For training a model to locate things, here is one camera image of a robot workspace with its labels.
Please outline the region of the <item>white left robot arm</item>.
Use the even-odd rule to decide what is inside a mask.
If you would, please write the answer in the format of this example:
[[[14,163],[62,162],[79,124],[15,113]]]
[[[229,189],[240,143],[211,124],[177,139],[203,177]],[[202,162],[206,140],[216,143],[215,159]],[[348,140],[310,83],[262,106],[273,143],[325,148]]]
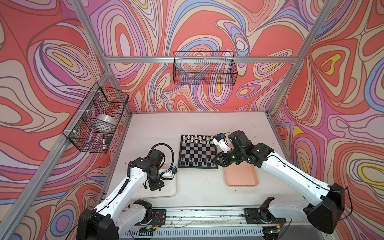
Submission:
[[[165,186],[159,169],[165,155],[151,149],[144,158],[129,162],[127,175],[119,185],[93,210],[84,210],[77,225],[77,240],[118,240],[134,225],[152,220],[152,204],[137,200],[131,208],[124,208],[141,188],[161,190]]]

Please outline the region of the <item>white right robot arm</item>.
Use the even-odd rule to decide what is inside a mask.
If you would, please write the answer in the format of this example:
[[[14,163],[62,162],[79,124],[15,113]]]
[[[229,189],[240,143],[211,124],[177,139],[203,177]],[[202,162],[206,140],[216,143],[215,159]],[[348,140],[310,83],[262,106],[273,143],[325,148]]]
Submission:
[[[345,210],[345,188],[308,175],[264,143],[254,145],[243,131],[235,131],[229,136],[217,134],[212,141],[222,150],[213,158],[216,165],[226,168],[243,162],[251,164],[278,177],[303,196],[298,202],[267,198],[256,214],[262,222],[288,218],[308,221],[326,234],[334,232]]]

